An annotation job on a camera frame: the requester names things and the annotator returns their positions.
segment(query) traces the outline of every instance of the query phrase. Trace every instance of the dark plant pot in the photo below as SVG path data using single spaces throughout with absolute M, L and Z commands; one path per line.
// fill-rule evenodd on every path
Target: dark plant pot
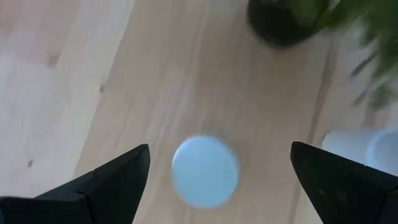
M 301 26 L 290 9 L 264 0 L 249 0 L 248 22 L 263 40 L 276 47 L 290 47 L 314 34 Z

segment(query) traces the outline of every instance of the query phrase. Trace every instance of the white cup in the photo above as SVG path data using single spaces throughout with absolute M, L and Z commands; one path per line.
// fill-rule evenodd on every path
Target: white cup
M 322 149 L 398 176 L 398 128 L 332 131 Z
M 172 173 L 182 200 L 197 208 L 216 208 L 229 200 L 238 185 L 238 158 L 214 136 L 193 136 L 176 150 Z

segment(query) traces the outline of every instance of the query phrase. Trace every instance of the light blue disc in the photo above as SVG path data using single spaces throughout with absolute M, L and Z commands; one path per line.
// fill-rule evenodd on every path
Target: light blue disc
M 232 150 L 212 136 L 185 140 L 174 154 L 174 187 L 189 205 L 215 208 L 228 201 L 239 180 L 239 166 Z

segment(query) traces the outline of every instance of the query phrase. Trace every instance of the potted plant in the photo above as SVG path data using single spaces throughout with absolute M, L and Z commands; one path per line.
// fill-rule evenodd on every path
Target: potted plant
M 377 62 L 369 85 L 355 103 L 369 96 L 373 108 L 383 108 L 398 97 L 393 87 L 398 80 L 398 1 L 249 0 L 248 4 L 248 22 L 255 33 L 279 47 L 297 44 L 322 29 L 337 29 L 354 21 L 364 26 L 361 45 L 375 47 L 352 76 L 373 60 Z

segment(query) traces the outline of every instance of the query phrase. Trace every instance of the wood grain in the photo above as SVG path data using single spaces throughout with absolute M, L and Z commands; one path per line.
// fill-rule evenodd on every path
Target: wood grain
M 246 1 L 137 1 L 98 105 L 76 176 L 148 143 L 151 168 L 135 223 L 290 223 L 327 35 L 276 51 L 246 25 Z M 170 173 L 178 145 L 213 134 L 237 153 L 241 179 L 215 210 L 185 205 Z
M 0 0 L 0 195 L 73 177 L 132 6 Z

